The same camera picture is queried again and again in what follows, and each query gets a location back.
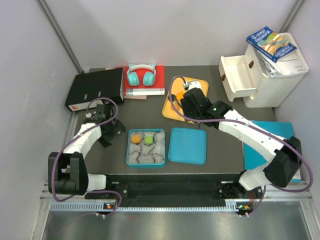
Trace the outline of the orange flower cookie bottom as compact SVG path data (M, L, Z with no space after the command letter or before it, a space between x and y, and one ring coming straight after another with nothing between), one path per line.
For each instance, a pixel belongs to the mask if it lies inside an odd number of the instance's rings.
M174 110L174 108L176 108L177 110L180 109L179 105L174 103L173 106L171 106L171 109Z

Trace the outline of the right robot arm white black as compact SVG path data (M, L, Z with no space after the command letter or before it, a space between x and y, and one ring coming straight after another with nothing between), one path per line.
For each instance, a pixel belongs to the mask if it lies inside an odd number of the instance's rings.
M301 142L296 137L272 134L244 118L229 104L221 100L210 102L201 88L191 88L183 76L175 76L173 81L176 80L181 81L184 89L180 100L182 112L173 108L180 117L229 134L265 159L264 164L240 172L230 184L237 197L245 198L252 190L268 185L290 191L287 186L303 163Z

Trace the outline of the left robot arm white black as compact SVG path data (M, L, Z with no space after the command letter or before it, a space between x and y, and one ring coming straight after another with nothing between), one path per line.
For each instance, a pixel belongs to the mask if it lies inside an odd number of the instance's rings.
M89 174L85 158L94 143L104 148L111 140L126 131L110 105L99 104L94 113L88 113L79 132L61 152L48 156L48 190L62 195L84 195L96 191L102 198L109 198L114 191L104 174Z

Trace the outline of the green cookie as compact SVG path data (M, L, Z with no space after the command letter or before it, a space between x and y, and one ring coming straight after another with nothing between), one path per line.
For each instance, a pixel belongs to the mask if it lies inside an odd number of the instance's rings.
M145 136L144 139L143 139L143 143L144 143L145 145L147 145L147 146L152 145L152 144L154 143L154 138L153 138L153 136L151 136L151 135Z

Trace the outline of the blue tin lid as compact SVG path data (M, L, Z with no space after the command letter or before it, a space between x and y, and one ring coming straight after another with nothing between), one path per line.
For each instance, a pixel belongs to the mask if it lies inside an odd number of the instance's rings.
M172 128L168 159L175 163L204 165L207 159L207 133L201 129Z

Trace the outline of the round orange cookie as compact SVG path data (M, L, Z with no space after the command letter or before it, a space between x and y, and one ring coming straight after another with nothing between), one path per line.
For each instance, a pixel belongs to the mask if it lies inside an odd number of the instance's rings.
M142 140L142 138L141 138L141 136L138 135L138 134L135 134L135 135L133 135L133 136L131 137L131 142L132 142L133 144L140 144L140 143L141 143L141 140Z

